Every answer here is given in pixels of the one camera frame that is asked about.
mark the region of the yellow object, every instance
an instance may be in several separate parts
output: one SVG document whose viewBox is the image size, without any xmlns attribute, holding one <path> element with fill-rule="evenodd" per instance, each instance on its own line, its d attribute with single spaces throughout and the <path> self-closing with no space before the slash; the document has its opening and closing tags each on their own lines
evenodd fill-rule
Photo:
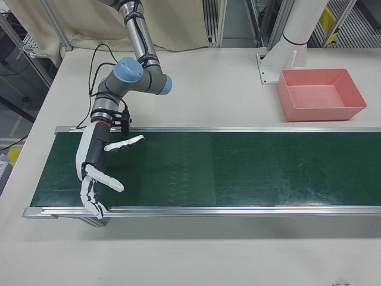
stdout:
<svg viewBox="0 0 381 286">
<path fill-rule="evenodd" d="M 336 21 L 335 16 L 332 14 L 331 10 L 329 10 L 328 7 L 326 7 L 320 17 L 320 24 L 323 26 L 324 32 L 328 34 L 328 32 L 331 30 L 332 26 L 334 25 Z M 328 43 L 332 43 L 333 40 L 335 40 L 337 33 L 332 34 L 331 38 L 329 38 Z"/>
<path fill-rule="evenodd" d="M 21 149 L 22 148 L 20 147 L 14 147 L 14 148 L 10 148 L 10 150 L 8 151 L 7 157 L 9 158 L 12 166 L 15 165 L 17 158 L 21 153 Z"/>
</svg>

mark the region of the white table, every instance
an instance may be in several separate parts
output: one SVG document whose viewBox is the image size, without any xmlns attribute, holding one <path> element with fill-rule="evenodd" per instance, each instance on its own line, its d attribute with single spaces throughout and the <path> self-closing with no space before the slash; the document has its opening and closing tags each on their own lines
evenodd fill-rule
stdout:
<svg viewBox="0 0 381 286">
<path fill-rule="evenodd" d="M 74 126 L 87 112 L 91 54 L 67 53 L 0 198 L 1 284 L 380 285 L 376 217 L 129 218 L 104 229 L 23 219 L 55 127 Z M 326 123 L 283 121 L 275 87 L 260 84 L 254 49 L 159 58 L 173 91 L 125 97 L 134 127 L 381 127 L 381 50 L 309 50 L 306 67 L 348 69 L 368 103 L 348 122 Z"/>
</svg>

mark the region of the beige curtain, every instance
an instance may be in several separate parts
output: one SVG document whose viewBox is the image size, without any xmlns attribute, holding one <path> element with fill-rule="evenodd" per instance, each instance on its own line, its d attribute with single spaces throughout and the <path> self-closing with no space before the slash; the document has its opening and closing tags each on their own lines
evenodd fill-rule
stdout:
<svg viewBox="0 0 381 286">
<path fill-rule="evenodd" d="M 40 48 L 61 62 L 60 40 L 39 0 L 4 0 Z M 142 0 L 145 19 L 158 49 L 184 51 L 208 46 L 202 0 Z M 132 51 L 118 12 L 97 0 L 49 0 L 70 43 L 94 49 L 99 43 L 113 51 Z"/>
</svg>

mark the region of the white pillar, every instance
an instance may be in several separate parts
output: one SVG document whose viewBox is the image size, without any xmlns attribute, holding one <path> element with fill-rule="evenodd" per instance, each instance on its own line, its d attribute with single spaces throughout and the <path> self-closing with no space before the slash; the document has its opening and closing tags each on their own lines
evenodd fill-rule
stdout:
<svg viewBox="0 0 381 286">
<path fill-rule="evenodd" d="M 307 41 L 329 0 L 295 0 L 283 35 L 274 48 L 258 60 L 262 84 L 277 83 L 284 69 L 302 68 L 307 61 Z"/>
</svg>

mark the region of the pink tray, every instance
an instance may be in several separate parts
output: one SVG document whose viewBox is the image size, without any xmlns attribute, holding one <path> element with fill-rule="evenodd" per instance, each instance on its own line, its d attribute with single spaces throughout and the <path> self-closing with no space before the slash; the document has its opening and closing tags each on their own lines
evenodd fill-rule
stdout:
<svg viewBox="0 0 381 286">
<path fill-rule="evenodd" d="M 287 121 L 348 120 L 367 106 L 345 69 L 283 70 L 277 91 Z"/>
</svg>

